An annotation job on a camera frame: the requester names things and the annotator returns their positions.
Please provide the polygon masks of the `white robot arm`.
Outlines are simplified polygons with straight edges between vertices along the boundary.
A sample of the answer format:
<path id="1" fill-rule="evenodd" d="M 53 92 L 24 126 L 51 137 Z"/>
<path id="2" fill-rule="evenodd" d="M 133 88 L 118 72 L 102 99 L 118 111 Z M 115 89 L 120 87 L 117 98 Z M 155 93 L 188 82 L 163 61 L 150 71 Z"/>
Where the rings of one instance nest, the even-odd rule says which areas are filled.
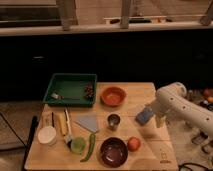
<path id="1" fill-rule="evenodd" d="M 180 82 L 156 91 L 155 99 L 148 106 L 156 115 L 157 126 L 160 126 L 161 119 L 171 110 L 213 137 L 213 112 L 186 100 L 186 95 L 187 89 Z"/>

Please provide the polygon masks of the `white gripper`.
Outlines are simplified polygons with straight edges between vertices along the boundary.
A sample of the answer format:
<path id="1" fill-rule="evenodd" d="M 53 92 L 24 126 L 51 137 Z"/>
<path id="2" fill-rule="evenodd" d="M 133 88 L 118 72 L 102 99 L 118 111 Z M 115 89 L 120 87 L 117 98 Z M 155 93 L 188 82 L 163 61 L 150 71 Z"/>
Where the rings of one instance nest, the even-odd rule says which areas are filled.
<path id="1" fill-rule="evenodd" d="M 155 114 L 156 127 L 161 128 L 166 120 L 165 108 L 157 100 L 154 100 L 150 107 Z"/>

